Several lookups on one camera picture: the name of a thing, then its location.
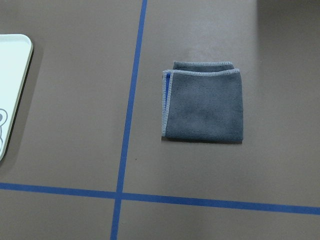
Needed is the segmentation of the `cream bear print tray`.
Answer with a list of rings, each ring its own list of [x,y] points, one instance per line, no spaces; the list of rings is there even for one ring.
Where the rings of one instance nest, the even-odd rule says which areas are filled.
[[[0,36],[0,158],[3,159],[14,124],[33,52],[24,34]]]

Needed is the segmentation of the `folded grey cloth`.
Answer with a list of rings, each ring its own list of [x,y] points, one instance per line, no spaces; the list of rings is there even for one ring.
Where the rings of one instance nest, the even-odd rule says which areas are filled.
[[[242,78],[230,61],[179,62],[162,72],[161,134],[167,139],[243,141]]]

